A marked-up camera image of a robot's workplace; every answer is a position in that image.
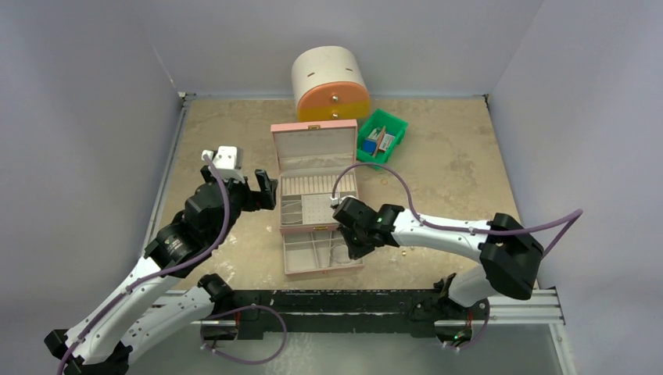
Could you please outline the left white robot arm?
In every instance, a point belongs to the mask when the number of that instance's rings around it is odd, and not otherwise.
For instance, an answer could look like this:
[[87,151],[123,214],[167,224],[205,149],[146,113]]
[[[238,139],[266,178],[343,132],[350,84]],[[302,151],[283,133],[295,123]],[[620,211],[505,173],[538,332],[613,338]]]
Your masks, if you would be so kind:
[[238,169],[204,166],[204,179],[172,221],[146,245],[133,270],[106,300],[69,329],[51,331],[45,345],[58,374],[125,374],[156,343],[200,319],[242,313],[235,291],[217,274],[203,276],[176,302],[149,308],[207,260],[243,212],[272,210],[278,182],[256,170],[250,189]]

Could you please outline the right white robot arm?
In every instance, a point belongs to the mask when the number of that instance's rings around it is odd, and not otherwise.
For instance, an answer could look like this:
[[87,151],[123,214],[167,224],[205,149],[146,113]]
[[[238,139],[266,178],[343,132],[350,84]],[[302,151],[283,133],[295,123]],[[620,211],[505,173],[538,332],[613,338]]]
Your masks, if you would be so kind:
[[445,316],[457,318],[493,295],[532,297],[543,246],[510,215],[452,220],[418,215],[400,205],[373,210],[353,196],[333,198],[331,208],[351,259],[390,246],[429,248],[475,261],[474,268],[444,284],[439,307]]

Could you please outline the pink jewelry box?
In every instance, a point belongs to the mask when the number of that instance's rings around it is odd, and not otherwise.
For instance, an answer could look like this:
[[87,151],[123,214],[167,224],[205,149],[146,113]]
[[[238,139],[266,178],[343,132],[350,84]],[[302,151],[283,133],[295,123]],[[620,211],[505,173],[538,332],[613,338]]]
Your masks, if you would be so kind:
[[279,169],[278,203],[287,277],[313,278],[363,268],[337,230],[331,196],[357,196],[356,120],[271,125]]

